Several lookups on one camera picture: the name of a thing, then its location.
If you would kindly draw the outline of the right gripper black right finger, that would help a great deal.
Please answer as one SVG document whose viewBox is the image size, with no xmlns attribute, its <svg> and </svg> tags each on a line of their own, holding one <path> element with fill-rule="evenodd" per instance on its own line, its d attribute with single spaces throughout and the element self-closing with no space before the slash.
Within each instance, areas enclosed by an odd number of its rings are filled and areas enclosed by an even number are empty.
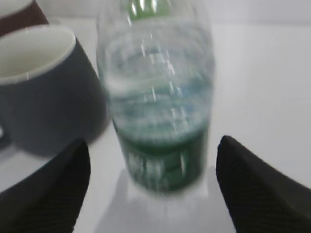
<svg viewBox="0 0 311 233">
<path fill-rule="evenodd" d="M 311 231 L 311 190 L 231 136 L 218 145 L 216 176 L 236 232 Z"/>
</svg>

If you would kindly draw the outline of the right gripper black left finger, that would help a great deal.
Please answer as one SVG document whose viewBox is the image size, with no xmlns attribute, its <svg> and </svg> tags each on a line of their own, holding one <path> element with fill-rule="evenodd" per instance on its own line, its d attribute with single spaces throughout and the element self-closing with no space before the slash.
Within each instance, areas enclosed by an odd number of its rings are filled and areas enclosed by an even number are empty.
<svg viewBox="0 0 311 233">
<path fill-rule="evenodd" d="M 76 139 L 0 194 L 2 233 L 71 233 L 90 180 L 88 146 Z"/>
</svg>

